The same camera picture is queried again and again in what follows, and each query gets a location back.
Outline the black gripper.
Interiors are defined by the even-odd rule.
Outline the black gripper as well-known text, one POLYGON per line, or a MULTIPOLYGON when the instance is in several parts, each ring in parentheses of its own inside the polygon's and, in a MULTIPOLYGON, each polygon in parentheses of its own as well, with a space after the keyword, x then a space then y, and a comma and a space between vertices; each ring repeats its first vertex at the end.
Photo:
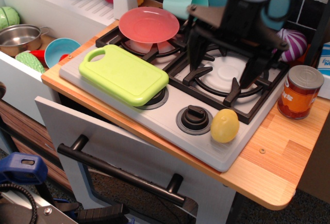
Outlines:
MULTIPOLYGON (((270 0, 227 0, 224 7, 188 6, 189 18, 197 19, 187 42, 190 70, 194 71, 199 67, 211 41, 219 41, 222 37, 232 43, 246 40, 278 51, 289 50, 288 43, 262 20, 261 12, 269 2, 270 0)), ((268 71, 272 59, 273 53, 270 51, 253 53, 241 75, 240 88, 250 87, 264 71, 268 71)))

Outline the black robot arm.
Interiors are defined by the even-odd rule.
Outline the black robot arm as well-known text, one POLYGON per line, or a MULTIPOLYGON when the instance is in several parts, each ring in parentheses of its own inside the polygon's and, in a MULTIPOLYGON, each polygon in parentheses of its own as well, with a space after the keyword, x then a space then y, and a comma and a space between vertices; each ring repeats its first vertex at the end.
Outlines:
POLYGON ((212 43, 248 58, 240 79, 245 89, 276 63, 289 44, 265 25, 262 11, 270 0, 227 0, 224 7, 192 4, 189 13, 187 55, 190 70, 199 68, 212 43))

